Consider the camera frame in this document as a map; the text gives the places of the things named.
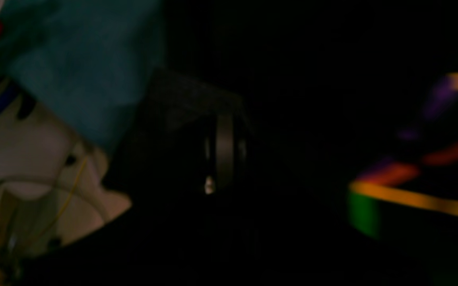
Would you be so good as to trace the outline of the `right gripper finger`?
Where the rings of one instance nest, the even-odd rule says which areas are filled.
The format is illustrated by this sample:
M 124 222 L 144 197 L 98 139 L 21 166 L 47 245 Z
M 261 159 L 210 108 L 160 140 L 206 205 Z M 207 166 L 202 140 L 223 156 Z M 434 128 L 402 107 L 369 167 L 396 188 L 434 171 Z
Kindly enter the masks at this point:
M 204 139 L 207 195 L 223 192 L 245 174 L 247 131 L 244 121 L 234 114 L 209 117 Z

